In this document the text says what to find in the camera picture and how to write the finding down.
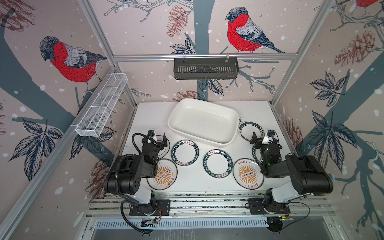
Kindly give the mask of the green red ring plate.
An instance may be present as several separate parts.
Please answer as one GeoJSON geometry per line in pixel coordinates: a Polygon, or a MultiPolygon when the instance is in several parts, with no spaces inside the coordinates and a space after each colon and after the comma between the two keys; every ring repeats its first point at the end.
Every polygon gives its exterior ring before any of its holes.
{"type": "Polygon", "coordinates": [[[263,139],[265,137],[264,129],[255,122],[241,122],[238,133],[247,142],[251,142],[253,133],[255,133],[256,138],[263,139]]]}

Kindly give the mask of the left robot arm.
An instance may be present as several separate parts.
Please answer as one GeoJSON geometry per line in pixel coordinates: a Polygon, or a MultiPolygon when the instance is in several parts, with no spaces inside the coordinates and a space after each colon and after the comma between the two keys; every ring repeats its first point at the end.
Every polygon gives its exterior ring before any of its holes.
{"type": "Polygon", "coordinates": [[[138,154],[116,158],[104,181],[104,191],[122,198],[134,210],[150,215],[156,211],[156,197],[141,180],[155,178],[159,152],[169,146],[169,140],[165,134],[157,136],[154,130],[149,130],[146,135],[134,133],[132,143],[138,154]]]}

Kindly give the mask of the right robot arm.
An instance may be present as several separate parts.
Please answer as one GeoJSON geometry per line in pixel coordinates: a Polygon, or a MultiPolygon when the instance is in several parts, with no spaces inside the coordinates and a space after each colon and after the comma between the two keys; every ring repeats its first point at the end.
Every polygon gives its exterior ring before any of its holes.
{"type": "Polygon", "coordinates": [[[275,135],[276,132],[272,130],[260,138],[253,133],[250,140],[253,148],[260,151],[261,157],[257,163],[265,178],[290,178],[289,182],[266,191],[263,200],[264,209],[273,213],[287,206],[292,200],[311,194],[330,194],[334,189],[332,179],[315,157],[298,157],[290,153],[283,161],[280,153],[283,147],[275,135]]]}

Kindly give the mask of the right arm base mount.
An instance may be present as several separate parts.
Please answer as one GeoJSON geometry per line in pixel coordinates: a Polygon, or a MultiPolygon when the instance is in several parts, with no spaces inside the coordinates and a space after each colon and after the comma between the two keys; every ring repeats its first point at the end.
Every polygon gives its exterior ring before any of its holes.
{"type": "Polygon", "coordinates": [[[248,199],[245,207],[250,210],[251,215],[290,215],[291,211],[288,204],[276,203],[265,203],[264,199],[248,199]]]}

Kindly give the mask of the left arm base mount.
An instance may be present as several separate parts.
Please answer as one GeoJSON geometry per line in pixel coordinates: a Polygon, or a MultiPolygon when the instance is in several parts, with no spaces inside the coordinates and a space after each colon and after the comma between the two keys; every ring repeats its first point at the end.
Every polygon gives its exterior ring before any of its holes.
{"type": "Polygon", "coordinates": [[[170,214],[170,200],[156,200],[146,205],[133,205],[130,208],[130,217],[168,216],[170,214]]]}

